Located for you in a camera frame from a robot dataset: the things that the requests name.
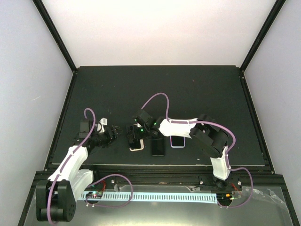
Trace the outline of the beige phone case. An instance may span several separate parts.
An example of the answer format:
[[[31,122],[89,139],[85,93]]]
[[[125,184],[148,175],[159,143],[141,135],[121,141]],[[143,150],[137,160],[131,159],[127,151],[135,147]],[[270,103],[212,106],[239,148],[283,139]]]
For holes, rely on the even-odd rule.
[[[144,149],[144,142],[142,139],[136,140],[133,143],[129,144],[129,150],[131,152],[140,151]]]

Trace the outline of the black phone case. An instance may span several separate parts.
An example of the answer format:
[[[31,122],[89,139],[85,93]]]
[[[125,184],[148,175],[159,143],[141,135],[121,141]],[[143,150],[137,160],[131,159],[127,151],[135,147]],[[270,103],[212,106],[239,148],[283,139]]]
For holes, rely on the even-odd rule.
[[[165,155],[164,139],[153,139],[151,141],[151,154],[152,154],[152,156],[164,156]]]

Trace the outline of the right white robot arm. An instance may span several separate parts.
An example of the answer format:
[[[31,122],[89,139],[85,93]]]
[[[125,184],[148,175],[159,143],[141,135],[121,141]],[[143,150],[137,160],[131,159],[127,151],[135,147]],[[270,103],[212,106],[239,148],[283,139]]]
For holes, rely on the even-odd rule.
[[[151,142],[154,156],[165,155],[165,139],[170,139],[172,148],[184,148],[185,140],[192,139],[199,150],[210,158],[213,179],[210,187],[224,190],[231,184],[231,166],[228,152],[236,143],[235,135],[226,127],[216,123],[208,115],[198,118],[176,120],[168,117],[153,118],[141,109],[135,116],[135,124],[127,126],[130,151],[144,148],[144,141]]]

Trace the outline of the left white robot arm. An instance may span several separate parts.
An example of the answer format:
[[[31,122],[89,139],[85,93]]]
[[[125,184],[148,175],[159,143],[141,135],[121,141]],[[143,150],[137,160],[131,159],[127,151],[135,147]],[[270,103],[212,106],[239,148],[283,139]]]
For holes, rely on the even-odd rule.
[[[80,122],[74,144],[55,172],[36,185],[36,218],[49,223],[70,222],[75,214],[76,201],[87,188],[98,187],[101,176],[91,170],[81,169],[95,147],[108,147],[120,136],[118,126],[108,126],[102,118],[98,124],[90,120]]]

